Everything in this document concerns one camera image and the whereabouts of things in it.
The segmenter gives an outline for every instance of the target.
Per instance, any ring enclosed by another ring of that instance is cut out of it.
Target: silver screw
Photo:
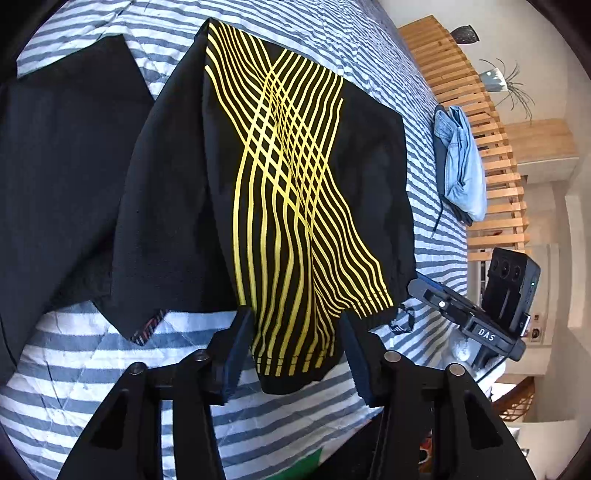
[[[129,366],[129,373],[132,375],[138,375],[144,370],[146,370],[146,366],[142,362],[134,362]]]
[[[384,358],[387,362],[395,364],[396,362],[399,362],[402,359],[402,356],[395,350],[388,350],[386,351],[386,353],[384,353]]]
[[[464,373],[466,373],[466,369],[462,367],[460,364],[451,364],[449,366],[449,371],[452,375],[456,377],[461,377]]]
[[[195,350],[193,358],[196,362],[204,362],[209,358],[209,355],[207,354],[207,350],[205,350],[205,348],[200,348],[199,350]]]

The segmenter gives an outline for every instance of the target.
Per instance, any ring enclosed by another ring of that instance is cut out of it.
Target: black vase
[[[461,27],[457,27],[451,33],[451,35],[458,44],[469,44],[480,41],[480,38],[478,38],[476,31],[471,25],[462,25]]]

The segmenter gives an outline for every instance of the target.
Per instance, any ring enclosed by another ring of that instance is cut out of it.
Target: blue and white striped fabric
[[[431,122],[436,101],[383,10],[369,0],[72,0],[33,36],[18,60],[24,74],[123,34],[156,97],[207,17],[281,44],[344,76],[404,118],[407,192],[420,271],[465,293],[466,234],[439,212]],[[387,347],[435,365],[449,322],[417,302],[412,333],[377,333]],[[205,346],[233,313],[169,313],[143,347],[126,341],[92,307],[45,315],[25,347],[17,373],[0,389],[0,421],[40,480],[56,478],[78,435],[123,370],[178,362]],[[343,441],[376,412],[357,396],[342,360],[327,377],[283,397],[261,392],[252,361],[236,396],[213,409],[229,479],[278,473],[326,445]],[[174,477],[170,405],[163,412],[163,463]]]

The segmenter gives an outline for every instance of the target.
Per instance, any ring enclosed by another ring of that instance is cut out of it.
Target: wooden bed frame
[[[435,17],[398,29],[437,101],[468,116],[486,175],[486,218],[467,227],[468,260],[489,260],[494,247],[525,251],[527,208],[505,126],[470,61]]]

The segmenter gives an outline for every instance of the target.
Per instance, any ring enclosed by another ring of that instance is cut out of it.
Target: black camera device
[[[540,267],[523,253],[495,248],[488,279],[482,307],[422,274],[408,284],[410,296],[438,310],[482,345],[472,362],[475,370],[497,355],[514,361],[523,356],[521,336],[530,321]]]

